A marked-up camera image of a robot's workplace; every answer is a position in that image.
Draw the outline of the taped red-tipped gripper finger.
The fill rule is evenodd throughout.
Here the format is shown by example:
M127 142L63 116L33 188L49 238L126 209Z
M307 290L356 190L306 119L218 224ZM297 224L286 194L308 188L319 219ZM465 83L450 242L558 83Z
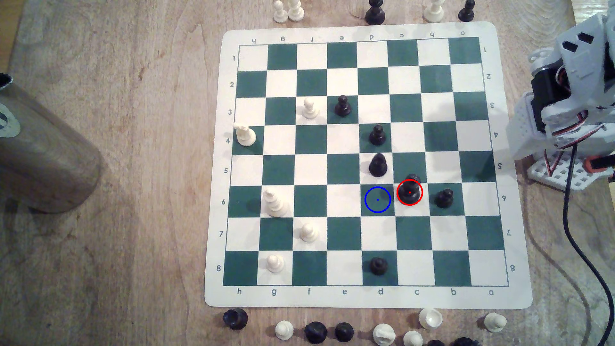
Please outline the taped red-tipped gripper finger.
M547 136L537 131L532 123L509 123L509 149L512 159L524 159L544 149L548 145L547 143Z
M534 114L534 94L522 94L514 106L514 121L519 124L545 126L540 111Z

